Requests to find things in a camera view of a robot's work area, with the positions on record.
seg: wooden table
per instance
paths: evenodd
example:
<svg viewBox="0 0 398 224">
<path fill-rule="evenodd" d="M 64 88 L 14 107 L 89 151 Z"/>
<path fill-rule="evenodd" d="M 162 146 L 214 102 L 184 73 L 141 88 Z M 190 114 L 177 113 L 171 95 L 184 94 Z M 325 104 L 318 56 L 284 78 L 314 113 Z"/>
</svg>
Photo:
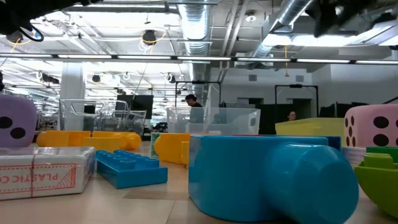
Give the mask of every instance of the wooden table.
<svg viewBox="0 0 398 224">
<path fill-rule="evenodd" d="M 140 150 L 149 155 L 149 147 Z M 213 224 L 232 223 L 199 211 L 188 196 L 188 170 L 169 167 L 166 184 L 116 190 L 95 174 L 78 195 L 27 198 L 0 202 L 0 223 L 4 224 Z M 361 192 L 349 224 L 388 224 L 398 220 L 379 211 Z"/>
</svg>

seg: pillar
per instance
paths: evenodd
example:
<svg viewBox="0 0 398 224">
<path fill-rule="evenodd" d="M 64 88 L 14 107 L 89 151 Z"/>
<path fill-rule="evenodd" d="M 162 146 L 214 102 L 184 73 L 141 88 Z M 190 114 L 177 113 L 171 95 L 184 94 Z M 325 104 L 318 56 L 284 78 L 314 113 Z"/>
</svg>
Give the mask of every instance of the pillar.
<svg viewBox="0 0 398 224">
<path fill-rule="evenodd" d="M 62 68 L 60 100 L 75 99 L 84 100 L 86 91 L 86 73 L 83 69 L 82 63 L 64 62 Z M 65 103 L 64 106 L 60 104 L 60 121 L 58 122 L 58 129 L 67 131 L 82 131 L 83 120 L 82 115 L 76 115 L 71 111 L 72 107 L 77 113 L 84 112 L 84 104 L 80 103 Z"/>
</svg>

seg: black frame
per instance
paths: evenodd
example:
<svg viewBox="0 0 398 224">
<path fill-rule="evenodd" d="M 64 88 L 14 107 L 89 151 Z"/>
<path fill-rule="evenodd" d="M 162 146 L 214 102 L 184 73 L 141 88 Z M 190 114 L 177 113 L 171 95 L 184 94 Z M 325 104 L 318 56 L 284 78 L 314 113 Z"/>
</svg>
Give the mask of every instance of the black frame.
<svg viewBox="0 0 398 224">
<path fill-rule="evenodd" d="M 206 82 L 206 81 L 175 81 L 175 101 L 174 101 L 174 106 L 177 107 L 177 92 L 178 92 L 178 84 L 179 83 L 191 83 L 191 84 L 218 84 L 220 87 L 220 95 L 219 95 L 219 101 L 221 103 L 221 82 Z"/>
<path fill-rule="evenodd" d="M 318 94 L 318 86 L 317 85 L 301 85 L 301 84 L 293 84 L 293 85 L 275 85 L 275 123 L 277 122 L 276 117 L 278 113 L 278 87 L 289 87 L 289 88 L 303 88 L 303 87 L 312 87 L 316 91 L 316 102 L 317 102 L 317 117 L 319 117 L 319 94 Z"/>
</svg>

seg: clear plastic bin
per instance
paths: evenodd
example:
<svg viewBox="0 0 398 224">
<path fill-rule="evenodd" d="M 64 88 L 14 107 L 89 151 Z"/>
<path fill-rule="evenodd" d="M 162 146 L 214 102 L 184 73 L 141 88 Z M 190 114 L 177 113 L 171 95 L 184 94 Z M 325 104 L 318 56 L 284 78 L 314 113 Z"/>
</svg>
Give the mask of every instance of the clear plastic bin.
<svg viewBox="0 0 398 224">
<path fill-rule="evenodd" d="M 101 119 L 101 131 L 128 131 L 142 136 L 147 111 L 115 111 Z"/>
<path fill-rule="evenodd" d="M 260 110 L 167 108 L 169 133 L 258 134 Z"/>
<path fill-rule="evenodd" d="M 59 110 L 62 131 L 144 131 L 146 111 L 129 111 L 125 101 L 62 99 Z"/>
</svg>

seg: air duct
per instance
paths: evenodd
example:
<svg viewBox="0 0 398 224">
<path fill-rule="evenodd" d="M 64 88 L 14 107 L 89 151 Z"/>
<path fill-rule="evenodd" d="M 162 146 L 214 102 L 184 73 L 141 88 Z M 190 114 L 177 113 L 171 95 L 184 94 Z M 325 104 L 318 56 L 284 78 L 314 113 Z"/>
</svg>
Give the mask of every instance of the air duct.
<svg viewBox="0 0 398 224">
<path fill-rule="evenodd" d="M 208 38 L 210 7 L 201 4 L 178 5 L 181 15 L 183 37 L 187 41 L 185 48 L 190 56 L 208 55 L 209 45 L 202 40 Z M 190 63 L 190 77 L 192 81 L 209 81 L 210 64 Z M 205 101 L 206 94 L 202 91 L 203 86 L 193 85 L 194 94 L 197 98 Z"/>
<path fill-rule="evenodd" d="M 281 29 L 281 32 L 292 32 L 293 23 L 299 18 L 312 0 L 284 0 L 277 16 L 267 16 L 263 29 L 264 40 L 250 57 L 266 57 L 273 45 L 267 43 L 267 35 Z"/>
</svg>

